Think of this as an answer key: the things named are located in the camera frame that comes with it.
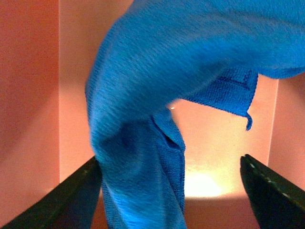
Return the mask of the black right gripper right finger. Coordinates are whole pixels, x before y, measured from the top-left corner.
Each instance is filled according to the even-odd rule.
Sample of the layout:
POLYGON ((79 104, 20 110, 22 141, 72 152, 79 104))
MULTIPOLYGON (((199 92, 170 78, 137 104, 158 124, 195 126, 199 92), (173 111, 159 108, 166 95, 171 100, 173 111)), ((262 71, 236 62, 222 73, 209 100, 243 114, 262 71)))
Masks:
POLYGON ((254 157, 240 158, 240 175, 261 229, 303 229, 305 191, 254 157))

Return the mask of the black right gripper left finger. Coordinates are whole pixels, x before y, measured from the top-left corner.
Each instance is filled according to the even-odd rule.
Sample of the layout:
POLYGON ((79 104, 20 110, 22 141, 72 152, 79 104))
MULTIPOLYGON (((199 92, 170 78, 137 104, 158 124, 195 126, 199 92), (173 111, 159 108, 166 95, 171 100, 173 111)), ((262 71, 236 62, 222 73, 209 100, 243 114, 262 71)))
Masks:
POLYGON ((102 174, 92 157, 36 204, 3 229, 89 229, 101 189, 102 174))

